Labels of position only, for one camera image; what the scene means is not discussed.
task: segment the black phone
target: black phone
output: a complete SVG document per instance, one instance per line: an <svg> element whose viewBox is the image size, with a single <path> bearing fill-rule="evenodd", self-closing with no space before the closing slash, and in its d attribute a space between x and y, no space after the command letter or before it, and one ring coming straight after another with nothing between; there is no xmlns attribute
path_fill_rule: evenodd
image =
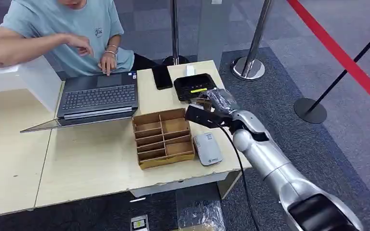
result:
<svg viewBox="0 0 370 231"><path fill-rule="evenodd" d="M158 90L172 88L172 80L167 66L160 65L152 68L155 86Z"/></svg>

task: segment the silver robotic arm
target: silver robotic arm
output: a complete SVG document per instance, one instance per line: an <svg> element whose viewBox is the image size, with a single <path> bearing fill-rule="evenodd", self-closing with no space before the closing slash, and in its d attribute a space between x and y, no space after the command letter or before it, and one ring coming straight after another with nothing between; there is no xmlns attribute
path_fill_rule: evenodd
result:
<svg viewBox="0 0 370 231"><path fill-rule="evenodd" d="M233 142L283 207L294 231L363 231L356 215L340 199L306 179L283 154L264 125L248 111L231 113L240 128Z"/></svg>
<svg viewBox="0 0 370 231"><path fill-rule="evenodd" d="M279 200L293 231L363 231L356 215L336 196L306 179L251 112L239 110L229 92L205 92L208 106L189 106L185 118L209 128L229 127L235 147Z"/></svg>

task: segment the bracelet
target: bracelet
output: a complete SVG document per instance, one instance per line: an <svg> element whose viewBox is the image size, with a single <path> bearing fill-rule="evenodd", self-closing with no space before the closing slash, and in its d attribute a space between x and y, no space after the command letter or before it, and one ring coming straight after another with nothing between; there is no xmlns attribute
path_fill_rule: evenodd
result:
<svg viewBox="0 0 370 231"><path fill-rule="evenodd" d="M114 56L116 56L116 55L117 55L116 53L114 53L114 52L112 52L112 51L105 51L104 53L111 53L111 54L113 54Z"/></svg>
<svg viewBox="0 0 370 231"><path fill-rule="evenodd" d="M107 46L107 48L108 47L115 47L116 48L116 54L119 52L119 48L117 46L115 46L115 45L110 44L110 45Z"/></svg>

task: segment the hand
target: hand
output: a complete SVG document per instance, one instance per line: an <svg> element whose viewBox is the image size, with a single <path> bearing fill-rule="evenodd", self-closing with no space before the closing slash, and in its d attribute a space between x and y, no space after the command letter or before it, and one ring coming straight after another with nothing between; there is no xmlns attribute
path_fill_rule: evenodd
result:
<svg viewBox="0 0 370 231"><path fill-rule="evenodd" d="M117 59L114 54L105 52L98 63L98 67L102 70L103 74L110 76L111 70L117 68Z"/></svg>
<svg viewBox="0 0 370 231"><path fill-rule="evenodd" d="M94 56L93 48L90 46L90 40L87 37L66 34L66 44L71 47L76 47L80 56L87 54Z"/></svg>

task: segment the laptop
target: laptop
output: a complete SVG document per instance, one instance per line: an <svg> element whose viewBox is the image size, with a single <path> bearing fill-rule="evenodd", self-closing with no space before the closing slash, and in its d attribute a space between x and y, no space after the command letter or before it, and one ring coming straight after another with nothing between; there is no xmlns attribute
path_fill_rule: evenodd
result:
<svg viewBox="0 0 370 231"><path fill-rule="evenodd" d="M138 109L137 72L66 79L57 118L31 132L131 118Z"/></svg>

